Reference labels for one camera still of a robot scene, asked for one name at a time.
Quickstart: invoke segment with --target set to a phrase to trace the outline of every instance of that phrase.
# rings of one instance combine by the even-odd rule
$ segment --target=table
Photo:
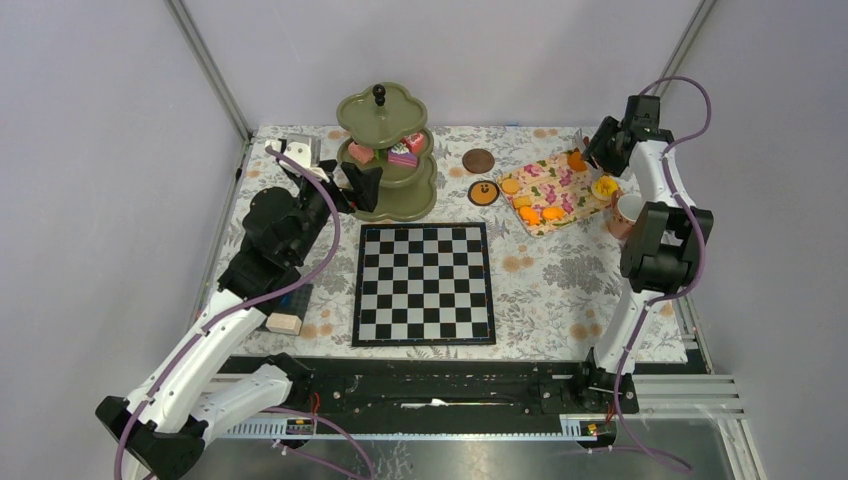
[[[605,232],[604,215],[596,214],[550,235],[527,234],[512,208],[498,200],[477,207],[467,198],[474,181],[494,180],[502,173],[572,147],[575,128],[432,127],[438,164],[438,200],[420,222],[486,222],[497,344],[492,346],[358,347],[350,346],[359,221],[342,217],[338,254],[315,282],[300,336],[256,331],[234,352],[269,355],[285,351],[299,356],[355,358],[455,358],[473,360],[583,360],[603,334],[618,303],[621,277],[620,245]],[[591,135],[593,129],[584,128]],[[264,141],[291,133],[321,138],[321,158],[335,158],[347,132],[339,127],[264,126],[250,149],[250,158],[236,204],[224,233],[215,278],[238,251],[244,230],[241,220],[250,200],[271,186],[291,187],[281,169],[264,153]],[[462,155],[485,148],[495,168],[482,175],[462,168]],[[343,174],[337,171],[337,180]],[[620,184],[637,191],[628,171]],[[312,269],[327,253],[332,225],[323,230],[301,269]],[[648,324],[638,360],[684,362],[686,352],[671,304],[660,308]]]

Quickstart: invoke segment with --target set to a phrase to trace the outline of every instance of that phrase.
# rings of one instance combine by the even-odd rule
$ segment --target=round brown coaster
[[[495,166],[495,157],[488,150],[473,148],[462,156],[462,166],[471,173],[486,173]]]
[[[478,207],[486,207],[495,203],[499,194],[498,184],[490,180],[480,180],[468,187],[468,199]]]

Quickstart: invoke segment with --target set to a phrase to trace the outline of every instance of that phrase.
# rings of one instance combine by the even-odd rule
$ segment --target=orange cookie
[[[518,183],[518,180],[514,178],[507,178],[503,182],[501,182],[501,190],[504,191],[507,195],[513,195],[518,193],[521,190],[521,184]]]

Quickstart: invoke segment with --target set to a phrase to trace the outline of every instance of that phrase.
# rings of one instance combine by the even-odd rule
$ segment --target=white wall
[[[665,67],[697,0],[188,0],[253,128],[335,125],[378,81],[433,125],[597,125]]]
[[[240,142],[164,2],[0,25],[0,478],[110,478],[94,409],[185,332]]]
[[[846,24],[835,0],[718,2],[682,68],[714,106],[712,128],[677,157],[715,214],[695,300],[772,480],[844,477]],[[664,107],[677,136],[703,122],[686,85]]]

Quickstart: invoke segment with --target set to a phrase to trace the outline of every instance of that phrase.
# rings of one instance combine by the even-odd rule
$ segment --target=cup
[[[610,234],[619,240],[626,239],[633,230],[633,225],[636,225],[644,204],[641,195],[623,194],[621,190],[613,192],[611,215],[607,222]]]

